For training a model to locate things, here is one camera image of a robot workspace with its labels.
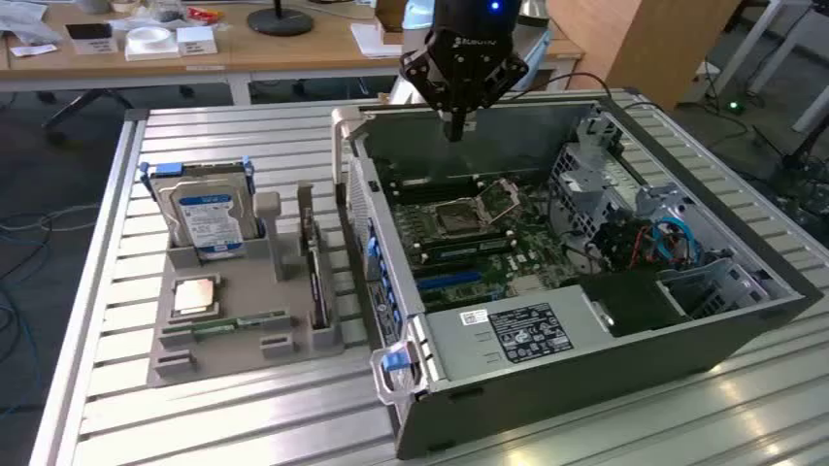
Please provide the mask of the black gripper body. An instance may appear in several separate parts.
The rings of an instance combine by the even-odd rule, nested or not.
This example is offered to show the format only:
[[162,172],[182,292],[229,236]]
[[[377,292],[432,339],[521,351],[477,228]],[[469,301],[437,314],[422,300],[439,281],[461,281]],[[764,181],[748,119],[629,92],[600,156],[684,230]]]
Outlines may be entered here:
[[487,0],[439,1],[435,5],[429,49],[449,83],[455,108],[459,57],[517,54],[513,31],[520,6],[519,1]]

